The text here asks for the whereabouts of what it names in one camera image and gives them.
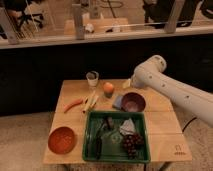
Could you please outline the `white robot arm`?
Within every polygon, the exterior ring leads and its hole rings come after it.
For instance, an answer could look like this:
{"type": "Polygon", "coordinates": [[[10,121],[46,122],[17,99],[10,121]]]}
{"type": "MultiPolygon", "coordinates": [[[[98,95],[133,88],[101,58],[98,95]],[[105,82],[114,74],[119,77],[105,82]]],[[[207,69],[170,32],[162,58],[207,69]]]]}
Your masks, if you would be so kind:
{"type": "Polygon", "coordinates": [[[166,67],[166,60],[162,56],[153,55],[135,67],[133,75],[123,83],[123,87],[149,86],[213,127],[213,94],[164,75],[166,67]]]}

